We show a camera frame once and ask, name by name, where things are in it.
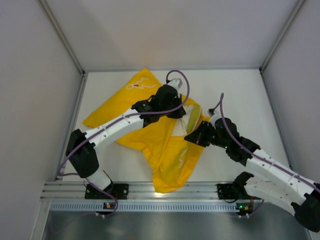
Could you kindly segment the white pillow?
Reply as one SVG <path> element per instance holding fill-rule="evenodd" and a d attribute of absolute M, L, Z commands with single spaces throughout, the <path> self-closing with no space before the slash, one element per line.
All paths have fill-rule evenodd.
<path fill-rule="evenodd" d="M 173 137 L 182 137 L 190 134 L 197 126 L 202 109 L 199 105 L 191 104 L 183 106 L 185 115 L 176 120 L 171 132 Z"/>

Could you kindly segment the yellow Pikachu pillowcase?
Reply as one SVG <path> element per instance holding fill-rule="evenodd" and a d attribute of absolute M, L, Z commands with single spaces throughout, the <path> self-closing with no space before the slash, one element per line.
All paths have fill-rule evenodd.
<path fill-rule="evenodd" d="M 87 116 L 82 124 L 96 128 L 116 118 L 138 101 L 155 94 L 161 83 L 144 68 L 136 73 L 120 90 Z M 199 105 L 187 98 L 186 105 Z M 195 129 L 209 117 L 201 115 Z M 151 167 L 155 191 L 168 193 L 181 188 L 194 171 L 203 147 L 184 140 L 186 136 L 171 136 L 177 119 L 161 117 L 158 122 L 133 131 L 116 142 L 141 151 Z"/>

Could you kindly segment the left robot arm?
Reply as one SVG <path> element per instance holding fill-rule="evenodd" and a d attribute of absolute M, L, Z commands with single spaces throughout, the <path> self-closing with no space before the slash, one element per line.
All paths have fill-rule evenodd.
<path fill-rule="evenodd" d="M 66 159 L 76 174 L 98 191 L 110 194 L 113 182 L 100 167 L 98 150 L 133 131 L 158 122 L 163 116 L 181 118 L 185 114 L 185 101 L 179 93 L 180 88 L 181 84 L 169 81 L 150 98 L 136 102 L 113 120 L 86 132 L 74 130 L 67 145 Z"/>

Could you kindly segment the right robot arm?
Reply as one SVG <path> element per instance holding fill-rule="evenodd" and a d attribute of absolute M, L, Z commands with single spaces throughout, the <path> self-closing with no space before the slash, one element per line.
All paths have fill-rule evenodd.
<path fill-rule="evenodd" d="M 229 118 L 202 121 L 184 140 L 201 147 L 220 147 L 231 160 L 244 166 L 245 171 L 233 181 L 237 194 L 268 201 L 309 231 L 320 231 L 319 183 L 270 157 L 258 144 L 241 136 Z"/>

